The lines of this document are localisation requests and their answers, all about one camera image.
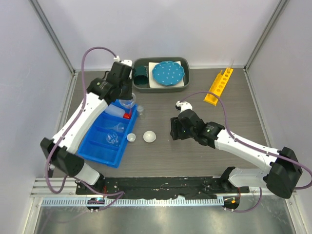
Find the clear plastic beaker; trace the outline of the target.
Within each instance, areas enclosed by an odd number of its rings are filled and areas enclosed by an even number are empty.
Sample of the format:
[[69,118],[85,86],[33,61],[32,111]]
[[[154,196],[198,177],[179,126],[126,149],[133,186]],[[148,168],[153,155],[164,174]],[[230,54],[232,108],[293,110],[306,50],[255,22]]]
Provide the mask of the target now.
[[120,99],[119,103],[122,107],[124,107],[126,109],[132,109],[134,107],[134,105],[136,104],[136,95],[134,93],[132,93],[131,99],[128,99],[128,100]]

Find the white squeeze bottle red cap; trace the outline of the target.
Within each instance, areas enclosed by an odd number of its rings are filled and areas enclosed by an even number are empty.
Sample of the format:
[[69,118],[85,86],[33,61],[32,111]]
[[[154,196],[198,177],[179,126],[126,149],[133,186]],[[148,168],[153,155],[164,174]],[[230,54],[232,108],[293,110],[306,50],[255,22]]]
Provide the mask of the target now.
[[119,117],[119,118],[124,118],[124,119],[131,119],[132,117],[132,110],[126,110],[125,108],[121,108],[118,106],[115,106],[113,104],[110,104],[104,111],[106,114],[114,116],[114,117]]

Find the small clear glass flask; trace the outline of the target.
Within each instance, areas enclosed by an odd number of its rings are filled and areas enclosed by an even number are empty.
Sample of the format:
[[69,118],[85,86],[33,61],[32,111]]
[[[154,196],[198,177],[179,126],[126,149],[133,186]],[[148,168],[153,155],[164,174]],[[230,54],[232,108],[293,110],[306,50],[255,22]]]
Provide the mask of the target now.
[[139,119],[145,118],[144,107],[142,105],[138,105],[136,108],[136,111],[137,111],[137,115]]

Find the clear plastic funnel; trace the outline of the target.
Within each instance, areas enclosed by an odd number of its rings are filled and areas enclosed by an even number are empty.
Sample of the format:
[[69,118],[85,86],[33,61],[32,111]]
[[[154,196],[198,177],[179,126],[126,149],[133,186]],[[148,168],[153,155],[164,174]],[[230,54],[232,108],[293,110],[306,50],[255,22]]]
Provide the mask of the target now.
[[125,127],[124,127],[124,124],[120,122],[117,125],[115,125],[114,127],[112,127],[111,130],[114,130],[114,131],[119,132],[119,133],[124,133]]

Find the clear round glass flask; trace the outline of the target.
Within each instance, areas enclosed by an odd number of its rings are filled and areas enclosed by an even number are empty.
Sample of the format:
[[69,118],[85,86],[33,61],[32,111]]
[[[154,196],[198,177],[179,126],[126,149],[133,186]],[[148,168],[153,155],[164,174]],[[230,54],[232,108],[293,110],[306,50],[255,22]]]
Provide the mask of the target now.
[[120,145],[119,136],[116,132],[108,132],[105,139],[112,146],[118,147]]

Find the yellow test tube rack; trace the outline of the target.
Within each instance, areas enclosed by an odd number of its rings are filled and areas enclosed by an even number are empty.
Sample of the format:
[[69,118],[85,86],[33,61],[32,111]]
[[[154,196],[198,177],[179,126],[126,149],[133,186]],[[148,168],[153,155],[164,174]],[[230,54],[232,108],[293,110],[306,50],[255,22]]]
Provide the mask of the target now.
[[[226,68],[225,71],[223,72],[222,70],[217,74],[215,80],[213,81],[209,92],[217,95],[218,97],[221,97],[227,83],[230,80],[230,77],[233,73],[233,68]],[[204,102],[209,103],[211,105],[217,106],[219,100],[217,97],[215,97],[214,95],[208,93],[204,100]]]

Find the blue plastic divided bin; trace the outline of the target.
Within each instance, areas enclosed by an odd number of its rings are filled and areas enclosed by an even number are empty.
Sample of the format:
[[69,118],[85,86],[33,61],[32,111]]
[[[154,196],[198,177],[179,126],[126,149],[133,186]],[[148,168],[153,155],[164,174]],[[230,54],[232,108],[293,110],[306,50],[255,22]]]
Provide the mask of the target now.
[[77,154],[85,160],[118,168],[137,116],[137,104],[131,109],[119,100],[110,104],[89,128]]

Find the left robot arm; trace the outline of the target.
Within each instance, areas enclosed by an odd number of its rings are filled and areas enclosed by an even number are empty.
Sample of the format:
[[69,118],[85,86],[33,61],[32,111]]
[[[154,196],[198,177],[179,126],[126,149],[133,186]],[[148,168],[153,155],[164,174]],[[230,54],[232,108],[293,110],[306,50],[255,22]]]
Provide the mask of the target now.
[[52,139],[44,138],[40,146],[50,164],[70,177],[87,183],[92,194],[100,194],[104,183],[101,174],[77,156],[78,147],[97,117],[117,99],[130,99],[132,94],[132,61],[114,62],[107,77],[90,82],[85,97],[67,123]]

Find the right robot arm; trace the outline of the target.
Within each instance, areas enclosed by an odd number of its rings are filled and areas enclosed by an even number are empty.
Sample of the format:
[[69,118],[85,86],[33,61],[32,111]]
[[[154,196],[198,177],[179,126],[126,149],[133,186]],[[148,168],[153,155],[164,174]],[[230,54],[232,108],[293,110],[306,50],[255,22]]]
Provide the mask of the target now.
[[237,187],[267,188],[278,197],[288,199],[302,175],[294,151],[265,147],[233,133],[215,122],[204,122],[191,109],[170,119],[170,135],[173,140],[194,139],[202,146],[209,146],[236,155],[255,169],[228,167],[220,180],[223,191],[230,193]]

